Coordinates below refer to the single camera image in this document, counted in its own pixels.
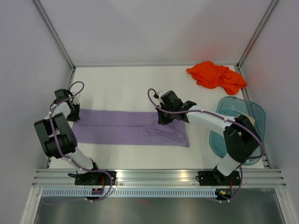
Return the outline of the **purple t-shirt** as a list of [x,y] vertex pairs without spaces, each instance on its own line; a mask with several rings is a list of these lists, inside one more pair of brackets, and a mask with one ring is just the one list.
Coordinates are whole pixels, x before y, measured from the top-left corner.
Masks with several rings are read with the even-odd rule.
[[72,130],[79,143],[189,147],[183,121],[158,123],[156,112],[80,110]]

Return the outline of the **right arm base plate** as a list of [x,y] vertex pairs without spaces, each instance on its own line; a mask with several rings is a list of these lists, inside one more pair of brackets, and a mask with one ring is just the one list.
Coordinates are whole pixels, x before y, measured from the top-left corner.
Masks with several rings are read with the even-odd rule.
[[195,176],[200,186],[239,186],[241,183],[240,173],[233,171],[229,176],[223,176],[218,171],[198,171]]

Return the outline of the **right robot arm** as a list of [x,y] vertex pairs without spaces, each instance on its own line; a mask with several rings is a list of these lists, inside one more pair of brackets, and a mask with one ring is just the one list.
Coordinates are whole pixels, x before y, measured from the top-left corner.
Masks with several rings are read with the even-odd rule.
[[237,168],[253,159],[252,154],[262,144],[249,117],[243,114],[231,117],[207,111],[195,102],[183,102],[174,91],[154,92],[153,97],[159,100],[156,110],[160,125],[167,125],[175,120],[197,124],[224,139],[227,152],[213,169],[213,178],[218,184],[225,184]]

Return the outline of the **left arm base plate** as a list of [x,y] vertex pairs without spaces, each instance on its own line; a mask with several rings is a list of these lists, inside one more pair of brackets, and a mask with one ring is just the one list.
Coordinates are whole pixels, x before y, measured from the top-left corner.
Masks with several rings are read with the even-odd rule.
[[72,173],[68,173],[69,177],[72,177],[75,179],[75,185],[77,186],[110,186],[111,183],[112,185],[115,185],[115,181],[116,181],[116,175],[117,172],[115,171],[107,171],[110,176],[111,179],[109,178],[109,176],[105,173],[85,173],[85,174],[72,174]]

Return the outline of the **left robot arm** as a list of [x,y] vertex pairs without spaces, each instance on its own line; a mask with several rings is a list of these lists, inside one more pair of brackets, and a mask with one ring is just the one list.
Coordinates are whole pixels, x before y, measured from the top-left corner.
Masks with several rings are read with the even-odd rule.
[[79,93],[67,89],[55,91],[56,99],[48,115],[35,122],[34,128],[46,156],[61,159],[72,165],[78,175],[85,175],[90,184],[101,182],[102,173],[96,163],[78,148],[69,121],[79,121]]

